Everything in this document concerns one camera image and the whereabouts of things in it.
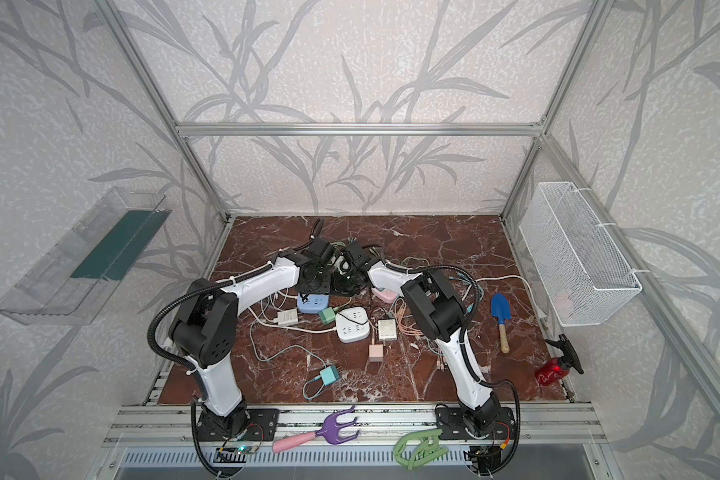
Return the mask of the teal charger plug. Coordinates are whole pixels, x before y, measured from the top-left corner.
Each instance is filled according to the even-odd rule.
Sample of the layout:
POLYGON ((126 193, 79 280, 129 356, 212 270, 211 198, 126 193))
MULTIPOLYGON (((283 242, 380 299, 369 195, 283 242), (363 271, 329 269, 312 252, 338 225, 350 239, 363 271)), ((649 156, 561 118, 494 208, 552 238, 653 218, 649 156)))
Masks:
POLYGON ((336 383, 340 378, 338 369, 335 365, 330 365, 323 368, 319 373, 319 379, 324 386, 329 386, 336 383))

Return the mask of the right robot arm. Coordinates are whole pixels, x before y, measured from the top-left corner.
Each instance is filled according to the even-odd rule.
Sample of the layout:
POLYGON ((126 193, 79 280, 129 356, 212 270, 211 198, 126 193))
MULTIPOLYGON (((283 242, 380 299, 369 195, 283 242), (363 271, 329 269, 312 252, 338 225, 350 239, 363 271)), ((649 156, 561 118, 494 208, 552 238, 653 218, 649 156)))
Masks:
POLYGON ((466 272, 450 265, 406 268, 372 254, 357 241, 343 247, 340 257, 348 264, 350 279, 363 280, 404 299, 418 330, 434 341, 445 357, 467 431, 475 438, 485 438, 501 413, 495 388, 510 382, 488 382, 472 351, 467 332, 479 310, 480 298, 475 296, 472 306, 466 307, 444 274, 446 270, 466 272))

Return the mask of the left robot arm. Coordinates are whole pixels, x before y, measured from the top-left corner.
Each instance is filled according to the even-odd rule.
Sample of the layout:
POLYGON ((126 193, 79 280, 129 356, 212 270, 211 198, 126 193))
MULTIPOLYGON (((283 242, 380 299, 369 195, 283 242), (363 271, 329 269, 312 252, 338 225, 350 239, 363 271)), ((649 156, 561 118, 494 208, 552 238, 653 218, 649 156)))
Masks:
POLYGON ((149 348, 182 365, 197 383, 202 404, 211 415, 229 420, 245 412, 230 355, 240 312, 281 290, 295 287, 301 271, 324 258, 307 250, 330 243, 312 234, 307 243, 281 249, 248 272, 213 282, 201 278, 163 307, 147 328, 149 348))

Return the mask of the pink charger plug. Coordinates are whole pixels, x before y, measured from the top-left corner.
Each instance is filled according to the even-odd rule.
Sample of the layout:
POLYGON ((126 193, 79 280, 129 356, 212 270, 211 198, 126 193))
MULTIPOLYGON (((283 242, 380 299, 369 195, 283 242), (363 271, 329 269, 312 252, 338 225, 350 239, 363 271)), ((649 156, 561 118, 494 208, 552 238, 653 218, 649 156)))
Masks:
POLYGON ((368 360, 380 363, 384 359, 384 346, 382 344, 370 344, 368 348, 368 360))

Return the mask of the white charger plug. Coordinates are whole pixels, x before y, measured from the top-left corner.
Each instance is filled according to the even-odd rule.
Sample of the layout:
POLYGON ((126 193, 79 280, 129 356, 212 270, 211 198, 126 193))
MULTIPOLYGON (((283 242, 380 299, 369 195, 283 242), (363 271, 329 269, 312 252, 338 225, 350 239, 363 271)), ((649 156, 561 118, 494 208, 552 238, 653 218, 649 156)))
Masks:
POLYGON ((382 342, 397 339, 397 322, 393 319, 382 319, 377 323, 378 339, 382 342))

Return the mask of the white power socket block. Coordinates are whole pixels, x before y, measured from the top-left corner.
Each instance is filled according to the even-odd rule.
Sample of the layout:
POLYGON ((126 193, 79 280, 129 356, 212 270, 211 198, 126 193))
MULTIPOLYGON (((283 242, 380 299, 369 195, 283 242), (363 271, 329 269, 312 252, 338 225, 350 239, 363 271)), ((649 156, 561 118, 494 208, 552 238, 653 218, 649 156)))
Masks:
POLYGON ((371 325, 363 307, 351 307, 338 311, 335 316, 338 338, 342 343, 354 343, 366 339, 371 325))

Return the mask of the white charger with white cable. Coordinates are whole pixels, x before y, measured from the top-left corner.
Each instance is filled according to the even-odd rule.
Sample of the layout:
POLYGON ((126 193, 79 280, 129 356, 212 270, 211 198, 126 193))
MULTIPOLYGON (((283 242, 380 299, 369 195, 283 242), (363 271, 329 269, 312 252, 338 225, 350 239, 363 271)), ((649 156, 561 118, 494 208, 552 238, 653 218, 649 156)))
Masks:
POLYGON ((281 327, 291 327, 299 322, 297 309, 282 310, 277 313, 276 323, 281 327))

